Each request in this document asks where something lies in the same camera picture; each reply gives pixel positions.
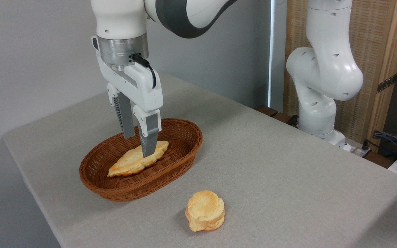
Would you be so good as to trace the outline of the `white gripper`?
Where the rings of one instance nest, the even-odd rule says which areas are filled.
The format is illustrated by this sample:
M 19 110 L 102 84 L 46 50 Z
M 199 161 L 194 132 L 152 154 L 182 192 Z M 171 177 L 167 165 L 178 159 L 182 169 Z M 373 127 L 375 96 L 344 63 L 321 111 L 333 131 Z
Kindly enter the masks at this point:
M 150 69 L 134 63 L 124 67 L 124 71 L 115 71 L 107 66 L 96 51 L 99 67 L 104 78 L 109 82 L 107 92 L 110 105 L 114 107 L 125 139 L 134 136 L 134 124 L 131 101 L 134 102 L 133 113 L 138 120 L 142 156 L 153 155 L 157 137 L 161 131 L 159 108 L 163 105 L 160 77 L 156 71 L 156 87 L 153 87 L 153 74 Z

